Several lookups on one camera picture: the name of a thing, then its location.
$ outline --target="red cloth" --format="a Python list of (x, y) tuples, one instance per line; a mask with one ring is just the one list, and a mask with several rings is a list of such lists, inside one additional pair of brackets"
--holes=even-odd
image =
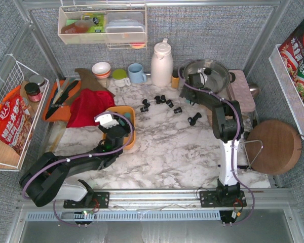
[(99, 123), (94, 121), (94, 117), (112, 106), (115, 103), (110, 92), (84, 89), (71, 105), (71, 117), (66, 127), (97, 126)]

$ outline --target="white thermos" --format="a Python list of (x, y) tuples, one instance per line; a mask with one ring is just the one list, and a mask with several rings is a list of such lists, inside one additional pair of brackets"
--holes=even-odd
[(173, 59), (171, 46), (167, 43), (168, 39), (154, 46), (154, 54), (151, 60), (152, 83), (158, 87), (165, 87), (171, 83), (173, 72)]

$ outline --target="orange cutting board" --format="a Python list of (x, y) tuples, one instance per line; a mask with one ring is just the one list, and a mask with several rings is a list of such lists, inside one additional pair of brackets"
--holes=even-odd
[[(65, 80), (60, 80), (60, 86), (63, 85), (63, 83), (65, 82)], [(78, 84), (69, 92), (69, 98), (72, 97), (73, 95), (76, 94), (76, 92), (78, 92), (81, 88), (81, 81), (78, 82)], [(45, 119), (45, 115), (47, 113), (47, 111), (49, 110), (49, 106), (51, 103), (51, 100), (54, 99), (54, 94), (55, 91), (57, 90), (57, 84), (56, 82), (53, 84), (53, 88), (52, 91), (50, 93), (50, 96), (46, 102), (46, 106), (42, 115), (42, 119), (46, 122), (55, 122), (57, 120), (62, 120), (64, 122), (68, 122), (70, 117), (71, 117), (71, 112), (70, 112), (70, 106), (68, 105), (64, 105), (63, 107), (59, 107), (54, 113), (53, 115), (51, 115), (48, 119)]]

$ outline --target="brown cloth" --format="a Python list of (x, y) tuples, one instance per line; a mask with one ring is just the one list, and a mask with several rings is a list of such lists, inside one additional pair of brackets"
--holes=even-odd
[(89, 89), (89, 90), (92, 90), (92, 91), (107, 91), (107, 92), (109, 92), (108, 89), (104, 88), (97, 81), (96, 76), (91, 72), (91, 70), (89, 70), (87, 68), (76, 68), (74, 71), (77, 72), (80, 75), (81, 88), (79, 89), (78, 92), (75, 93), (75, 95), (73, 95), (72, 97), (70, 97), (68, 100), (65, 101), (66, 105), (71, 106), (73, 101), (77, 97), (80, 96), (81, 91), (84, 90), (84, 89)]

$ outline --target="stainless steel pot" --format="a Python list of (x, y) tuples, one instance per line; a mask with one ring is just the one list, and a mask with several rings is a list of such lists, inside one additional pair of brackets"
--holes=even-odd
[(229, 72), (222, 64), (210, 59), (192, 61), (184, 68), (183, 76), (188, 80), (189, 74), (197, 73), (199, 69), (202, 69), (202, 72), (204, 72), (206, 68), (211, 69), (211, 74), (207, 75), (205, 87), (216, 94), (224, 90), (229, 83), (235, 81), (234, 73)]

